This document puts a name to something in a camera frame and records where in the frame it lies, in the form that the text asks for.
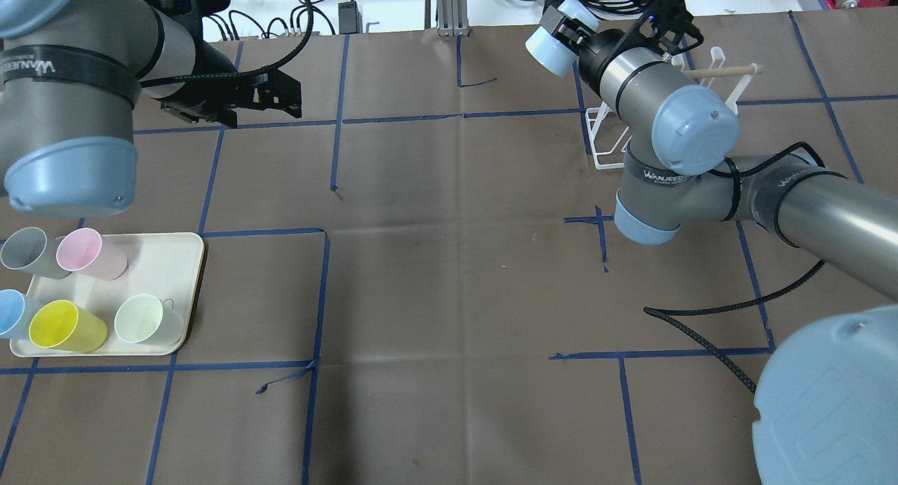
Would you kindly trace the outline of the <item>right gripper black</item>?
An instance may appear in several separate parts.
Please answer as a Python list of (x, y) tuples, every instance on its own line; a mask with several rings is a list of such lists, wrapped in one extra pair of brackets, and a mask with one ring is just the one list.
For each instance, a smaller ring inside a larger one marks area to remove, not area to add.
[(704, 43), (685, 0), (651, 0), (626, 31), (607, 29), (598, 33), (596, 27), (580, 20), (582, 8), (577, 0), (546, 6), (541, 28), (565, 46), (579, 46), (579, 75), (590, 86), (599, 85), (610, 63), (625, 51), (644, 48), (660, 58), (691, 51)]

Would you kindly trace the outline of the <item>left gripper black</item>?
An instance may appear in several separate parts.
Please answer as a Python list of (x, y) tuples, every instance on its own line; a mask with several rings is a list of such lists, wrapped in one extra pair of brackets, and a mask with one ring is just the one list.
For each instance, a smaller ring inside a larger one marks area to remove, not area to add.
[(143, 0), (157, 14), (159, 34), (138, 81), (143, 91), (176, 117), (214, 117), (238, 128), (234, 108), (276, 110), (302, 117), (302, 83), (279, 69), (237, 78), (221, 51), (204, 41), (202, 19), (230, 6), (230, 0)]

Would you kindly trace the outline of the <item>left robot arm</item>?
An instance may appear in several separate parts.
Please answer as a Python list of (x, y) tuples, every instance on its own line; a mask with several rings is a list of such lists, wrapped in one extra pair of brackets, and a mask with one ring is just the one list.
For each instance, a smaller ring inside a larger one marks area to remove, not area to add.
[(240, 72), (202, 19), (229, 0), (2, 0), (2, 195), (14, 211), (96, 218), (133, 203), (139, 98), (235, 128), (238, 108), (302, 115), (282, 72), (308, 43)]

